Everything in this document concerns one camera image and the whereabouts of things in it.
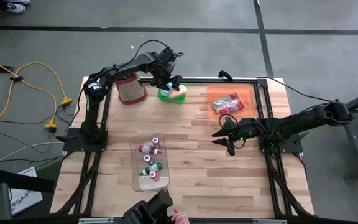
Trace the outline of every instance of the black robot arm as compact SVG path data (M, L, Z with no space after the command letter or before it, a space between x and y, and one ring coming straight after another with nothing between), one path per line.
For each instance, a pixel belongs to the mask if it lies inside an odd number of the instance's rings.
M345 126L353 119L346 105L340 102L325 103L310 107L302 112L284 118L242 118L235 123L230 117L218 132L212 137L227 136L212 141L227 147L231 156L235 155L234 142L245 141L247 138L261 137L266 148L289 139L302 131L317 128L322 125Z
M156 52L143 53L134 60L121 65L104 67L100 72L91 74L83 85L86 96L86 116L81 125L81 132L88 138L88 144L98 144L101 141L101 133L96 124L100 102L111 91L112 84L134 72L150 72L153 76L151 85L164 90L169 90L167 84L172 82L172 88L179 90L181 76L171 78L173 62L178 54L169 47L159 54Z

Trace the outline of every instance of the shoe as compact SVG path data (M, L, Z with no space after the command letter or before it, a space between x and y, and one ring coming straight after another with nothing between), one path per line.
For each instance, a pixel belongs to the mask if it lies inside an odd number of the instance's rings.
M22 13L22 12L25 11L25 7L20 5L20 4L8 3L6 11L11 12L11 13L19 14L19 13Z
M25 4L28 4L30 3L31 1L30 0L8 0L9 3L13 3L13 4L22 4L22 5L25 5Z

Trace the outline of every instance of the clear plastic tray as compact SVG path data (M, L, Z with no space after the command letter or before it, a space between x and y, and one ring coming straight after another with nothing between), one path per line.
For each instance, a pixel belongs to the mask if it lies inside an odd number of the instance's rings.
M160 176L160 179L158 181L152 180L149 176L139 176L139 173L142 172L142 170L148 168L150 165L148 165L143 160L143 157L146 154L139 152L138 147L141 144L146 146L153 146L152 139L154 137L157 137L159 139L159 150L162 151L162 154L149 155L153 159L154 164L160 162L162 165L162 170L157 172L157 174ZM144 190L161 189L168 186L170 178L164 136L160 133L134 136L129 140L129 147L131 148L132 188L135 191L140 192Z

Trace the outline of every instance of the gray concrete floor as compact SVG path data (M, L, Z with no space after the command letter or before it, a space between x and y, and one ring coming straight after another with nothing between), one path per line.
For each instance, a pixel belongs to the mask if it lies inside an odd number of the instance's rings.
M0 24L258 28L252 0L32 2L23 15L0 12ZM260 0L260 7L266 29L358 30L358 0ZM235 77L266 75L259 34L0 30L0 63L17 68L29 62L44 62L58 72L68 96L75 99L82 76L126 61L139 44L149 39L164 41L174 50L185 53L177 60L177 75L210 77L220 70ZM338 98L343 102L358 96L358 35L267 35L267 45L275 77L284 78L292 87L309 95ZM150 44L144 50L159 47ZM50 90L58 101L62 99L57 81L48 70L30 67L22 75L28 82ZM8 88L8 76L0 74L0 111ZM287 93L293 113L317 103L290 90ZM51 106L49 96L17 83L3 119L40 121L53 113ZM43 125L0 123L0 131L27 144L48 142ZM58 126L60 134L65 124L58 120ZM358 221L358 182L342 180L344 175L358 170L358 157L343 128L312 130L302 143L316 214ZM0 157L21 147L20 143L0 136ZM61 153L62 147L54 145L46 154L26 150L13 158L43 159ZM6 162L0 169L18 172L38 164Z

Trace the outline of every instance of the person's hand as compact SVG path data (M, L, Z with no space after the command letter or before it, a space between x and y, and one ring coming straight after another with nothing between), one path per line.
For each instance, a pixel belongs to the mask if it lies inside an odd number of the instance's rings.
M175 224L190 224L189 218L186 213L179 212L177 209L173 209L175 214L172 216L171 221L175 222Z

